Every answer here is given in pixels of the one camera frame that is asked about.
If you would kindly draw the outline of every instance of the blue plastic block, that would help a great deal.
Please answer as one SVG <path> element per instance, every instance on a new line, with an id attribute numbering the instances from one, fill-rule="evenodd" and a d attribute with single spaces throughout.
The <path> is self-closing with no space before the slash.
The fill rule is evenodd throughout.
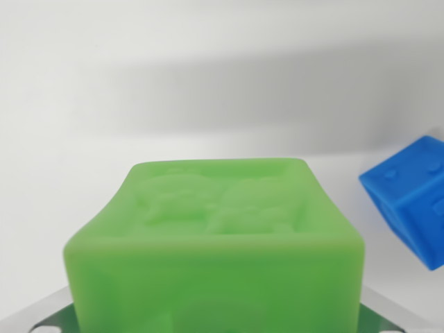
<path id="1" fill-rule="evenodd" d="M 422 137 L 359 177 L 399 238 L 431 270 L 444 264 L 444 142 Z"/>

